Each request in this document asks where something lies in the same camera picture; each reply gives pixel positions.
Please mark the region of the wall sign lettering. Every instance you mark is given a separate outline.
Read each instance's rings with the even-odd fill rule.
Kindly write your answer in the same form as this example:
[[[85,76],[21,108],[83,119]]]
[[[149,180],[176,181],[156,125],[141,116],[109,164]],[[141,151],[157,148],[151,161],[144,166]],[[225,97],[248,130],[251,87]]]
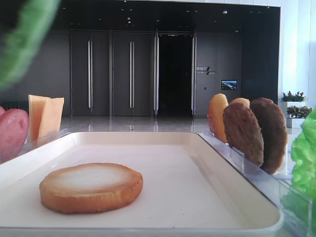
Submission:
[[[216,71],[212,71],[210,67],[196,67],[196,72],[206,75],[214,75],[216,73]]]

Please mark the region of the upright bread slice front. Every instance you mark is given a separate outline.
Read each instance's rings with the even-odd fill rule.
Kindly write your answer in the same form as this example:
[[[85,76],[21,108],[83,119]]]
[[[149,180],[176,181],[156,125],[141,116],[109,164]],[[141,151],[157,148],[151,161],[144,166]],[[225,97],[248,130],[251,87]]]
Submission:
[[[228,106],[228,100],[222,93],[215,94],[209,101],[209,107],[207,111],[207,118],[210,131],[216,138],[224,143],[227,143],[225,135],[225,126],[223,122],[223,112]]]

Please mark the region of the green lettuce leaf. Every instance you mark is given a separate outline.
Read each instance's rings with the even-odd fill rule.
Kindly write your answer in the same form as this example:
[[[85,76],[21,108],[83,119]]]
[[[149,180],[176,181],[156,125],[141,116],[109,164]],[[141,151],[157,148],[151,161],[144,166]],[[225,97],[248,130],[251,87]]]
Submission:
[[[20,8],[16,27],[4,37],[0,58],[1,91],[13,86],[27,72],[59,5],[59,0],[28,0]]]
[[[312,221],[316,224],[316,118],[310,114],[302,124],[302,133],[292,143],[292,185],[307,194],[313,201]],[[288,193],[282,198],[289,208],[304,221],[308,220],[308,204],[297,193]]]

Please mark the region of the orange cheese slice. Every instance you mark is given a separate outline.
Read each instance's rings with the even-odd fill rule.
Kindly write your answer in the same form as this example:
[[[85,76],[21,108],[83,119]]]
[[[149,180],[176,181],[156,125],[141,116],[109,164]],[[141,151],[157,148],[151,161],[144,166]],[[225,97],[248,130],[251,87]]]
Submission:
[[[44,105],[50,97],[28,95],[30,141],[37,140]]]
[[[38,138],[60,130],[64,98],[50,98],[43,107]]]

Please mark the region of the right orange cheese slice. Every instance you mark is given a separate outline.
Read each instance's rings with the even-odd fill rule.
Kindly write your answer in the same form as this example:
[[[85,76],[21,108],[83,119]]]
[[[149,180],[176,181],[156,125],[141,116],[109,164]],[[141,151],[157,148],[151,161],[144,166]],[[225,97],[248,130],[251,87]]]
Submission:
[[[43,107],[38,138],[60,130],[64,98],[50,98]]]

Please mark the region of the cream rectangular tray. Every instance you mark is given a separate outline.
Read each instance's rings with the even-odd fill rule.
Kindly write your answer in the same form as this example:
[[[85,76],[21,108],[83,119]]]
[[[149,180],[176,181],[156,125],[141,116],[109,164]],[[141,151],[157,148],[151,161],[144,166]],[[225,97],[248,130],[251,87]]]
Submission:
[[[40,203],[50,172],[111,162],[143,175],[131,205],[63,215]],[[76,132],[0,166],[3,237],[274,237],[283,213],[201,136],[188,132]]]

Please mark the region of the pink tomato slice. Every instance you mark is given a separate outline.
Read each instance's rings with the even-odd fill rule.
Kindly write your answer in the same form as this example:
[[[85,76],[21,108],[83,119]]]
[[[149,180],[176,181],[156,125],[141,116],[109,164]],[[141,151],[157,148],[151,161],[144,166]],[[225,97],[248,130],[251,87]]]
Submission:
[[[9,109],[0,116],[0,163],[18,156],[29,131],[29,116],[21,109]]]
[[[2,106],[0,106],[0,116],[2,116],[4,113],[5,113],[5,109]]]

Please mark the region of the upright bread slice rear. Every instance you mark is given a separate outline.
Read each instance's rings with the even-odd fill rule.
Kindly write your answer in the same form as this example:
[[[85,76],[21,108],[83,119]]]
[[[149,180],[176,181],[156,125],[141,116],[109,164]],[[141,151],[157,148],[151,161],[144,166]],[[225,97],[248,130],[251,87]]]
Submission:
[[[246,99],[246,98],[242,98],[242,97],[236,98],[236,99],[234,99],[234,100],[232,100],[232,101],[230,102],[230,104],[233,104],[233,103],[242,103],[242,104],[244,104],[247,108],[250,108],[250,101],[249,101],[249,99]]]

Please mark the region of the front brown meat patty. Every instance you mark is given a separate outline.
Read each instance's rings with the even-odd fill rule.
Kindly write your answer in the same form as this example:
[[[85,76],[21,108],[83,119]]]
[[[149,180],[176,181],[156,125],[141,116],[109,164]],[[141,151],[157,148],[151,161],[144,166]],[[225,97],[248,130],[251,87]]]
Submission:
[[[229,146],[260,167],[264,162],[264,140],[252,110],[243,103],[232,103],[224,109],[223,121]]]

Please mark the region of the front pink tomato slice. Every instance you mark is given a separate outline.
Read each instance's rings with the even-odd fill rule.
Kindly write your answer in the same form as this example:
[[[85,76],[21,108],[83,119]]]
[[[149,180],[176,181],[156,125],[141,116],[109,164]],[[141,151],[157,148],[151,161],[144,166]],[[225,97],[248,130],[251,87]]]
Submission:
[[[29,131],[29,116],[21,109],[9,109],[0,116],[0,163],[18,156]]]

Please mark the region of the open dark doorway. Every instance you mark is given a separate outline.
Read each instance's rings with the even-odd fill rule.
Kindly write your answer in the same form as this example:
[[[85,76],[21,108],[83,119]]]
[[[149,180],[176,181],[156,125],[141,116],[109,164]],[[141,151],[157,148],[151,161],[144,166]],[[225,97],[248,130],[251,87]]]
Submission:
[[[158,118],[189,118],[192,34],[159,34]]]

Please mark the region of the brown meat patty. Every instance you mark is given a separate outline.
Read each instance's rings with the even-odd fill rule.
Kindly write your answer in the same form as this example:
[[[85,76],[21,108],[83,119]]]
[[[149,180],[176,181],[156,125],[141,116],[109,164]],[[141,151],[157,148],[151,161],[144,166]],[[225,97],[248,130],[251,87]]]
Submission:
[[[264,140],[264,162],[261,168],[273,174],[281,167],[287,146],[287,127],[282,109],[268,98],[250,102]]]
[[[229,146],[260,167],[264,162],[264,140],[252,110],[243,103],[232,103],[224,109],[223,121]]]

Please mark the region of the dark double door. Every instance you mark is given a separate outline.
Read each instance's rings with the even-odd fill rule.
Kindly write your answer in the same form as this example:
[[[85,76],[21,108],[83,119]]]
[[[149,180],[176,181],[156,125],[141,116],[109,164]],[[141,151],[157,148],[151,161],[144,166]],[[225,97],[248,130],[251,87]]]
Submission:
[[[114,116],[151,115],[151,47],[149,33],[113,34]]]
[[[73,116],[105,116],[110,110],[109,33],[71,31]]]

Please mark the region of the right clear acrylic rack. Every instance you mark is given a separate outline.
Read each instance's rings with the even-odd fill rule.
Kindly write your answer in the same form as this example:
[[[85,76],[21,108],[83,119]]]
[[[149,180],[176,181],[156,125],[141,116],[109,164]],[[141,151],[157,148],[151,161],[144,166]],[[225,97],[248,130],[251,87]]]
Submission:
[[[280,175],[269,175],[247,160],[243,153],[217,139],[209,130],[201,136],[212,145],[224,158],[266,195],[283,213],[284,222],[277,237],[314,237],[313,200],[293,187],[289,181],[282,180]]]

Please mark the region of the rear brown meat patty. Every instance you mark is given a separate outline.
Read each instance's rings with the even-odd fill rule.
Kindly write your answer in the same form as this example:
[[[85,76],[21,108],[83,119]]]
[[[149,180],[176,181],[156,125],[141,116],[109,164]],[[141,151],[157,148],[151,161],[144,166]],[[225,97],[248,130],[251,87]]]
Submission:
[[[273,174],[281,167],[287,146],[287,127],[282,109],[268,98],[250,102],[264,140],[264,162],[261,168]]]

